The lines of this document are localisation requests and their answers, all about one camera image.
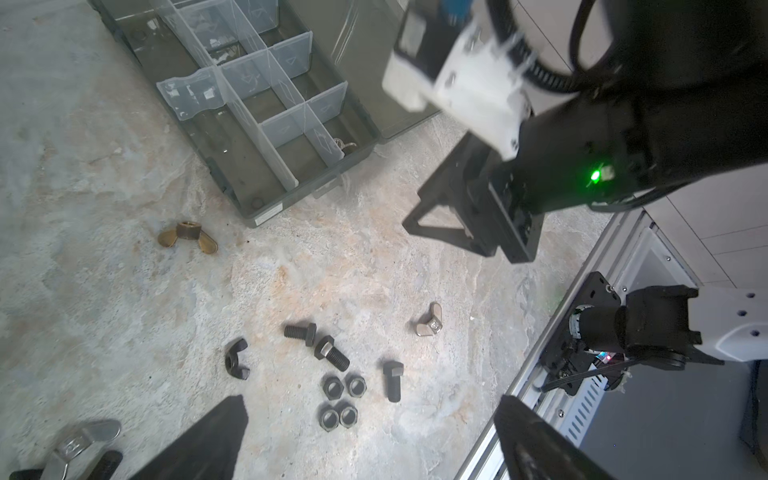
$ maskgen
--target clear plastic divider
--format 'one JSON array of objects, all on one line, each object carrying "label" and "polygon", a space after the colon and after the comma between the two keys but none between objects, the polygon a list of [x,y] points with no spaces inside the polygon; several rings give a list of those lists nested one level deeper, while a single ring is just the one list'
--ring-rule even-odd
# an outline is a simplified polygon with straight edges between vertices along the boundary
[{"label": "clear plastic divider", "polygon": [[304,102],[301,93],[269,51],[258,51],[233,60],[222,65],[221,71],[241,99],[272,88],[285,108]]},{"label": "clear plastic divider", "polygon": [[277,0],[235,0],[259,33],[277,27]]},{"label": "clear plastic divider", "polygon": [[276,43],[270,47],[270,51],[290,78],[307,73],[312,54],[312,32],[308,31]]},{"label": "clear plastic divider", "polygon": [[[270,48],[257,33],[277,26],[276,0],[206,0],[183,8],[171,0],[151,1],[198,64],[204,65],[189,77],[157,83],[179,120],[226,105],[288,191],[299,181],[277,151],[286,143],[304,135],[328,167],[344,157],[323,123],[341,112],[347,83],[305,101],[291,78],[310,69],[312,32]],[[237,42],[249,53],[217,65],[211,52]],[[269,88],[286,110],[259,123],[243,100]]]},{"label": "clear plastic divider", "polygon": [[171,0],[151,0],[151,4],[199,66],[205,68],[215,65],[208,51],[200,43],[200,40],[197,39],[192,28],[187,24]]},{"label": "clear plastic divider", "polygon": [[266,49],[264,40],[234,0],[206,0],[180,8],[179,13],[209,52],[237,42],[248,53]]},{"label": "clear plastic divider", "polygon": [[320,123],[326,123],[341,113],[341,107],[346,96],[346,86],[346,82],[338,84],[309,99],[307,104],[310,105]]},{"label": "clear plastic divider", "polygon": [[329,167],[344,157],[344,153],[307,103],[275,115],[262,126],[266,137],[275,148],[282,147],[300,135],[306,135],[317,154]]},{"label": "clear plastic divider", "polygon": [[215,67],[201,68],[189,77],[168,78],[158,82],[157,88],[182,121],[203,110],[221,108],[226,103]]}]

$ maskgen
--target bolt thread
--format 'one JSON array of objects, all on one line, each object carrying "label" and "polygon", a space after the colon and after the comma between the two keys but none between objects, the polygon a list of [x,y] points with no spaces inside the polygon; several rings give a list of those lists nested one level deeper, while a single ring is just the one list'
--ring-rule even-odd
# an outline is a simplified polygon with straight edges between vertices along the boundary
[{"label": "bolt thread", "polygon": [[329,362],[342,372],[349,368],[349,359],[344,356],[336,347],[333,347],[326,356]]},{"label": "bolt thread", "polygon": [[284,335],[289,339],[304,340],[306,338],[306,328],[303,326],[288,325],[286,326]]}]

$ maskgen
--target hex bolt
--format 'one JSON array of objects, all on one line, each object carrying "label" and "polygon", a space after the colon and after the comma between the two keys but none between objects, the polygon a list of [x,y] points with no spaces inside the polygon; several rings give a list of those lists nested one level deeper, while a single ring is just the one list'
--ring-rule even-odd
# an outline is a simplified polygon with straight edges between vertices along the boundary
[{"label": "hex bolt", "polygon": [[286,329],[283,335],[289,339],[304,340],[306,346],[312,346],[315,344],[315,334],[317,333],[317,325],[310,323],[306,327],[286,325]]},{"label": "hex bolt", "polygon": [[349,368],[349,359],[333,346],[333,337],[331,335],[324,336],[317,343],[317,346],[315,347],[315,358],[318,360],[328,359],[328,361],[331,362],[331,365],[342,372],[345,372]]},{"label": "hex bolt", "polygon": [[400,362],[387,362],[384,364],[386,375],[386,396],[392,403],[400,401],[400,377],[405,366]]}]

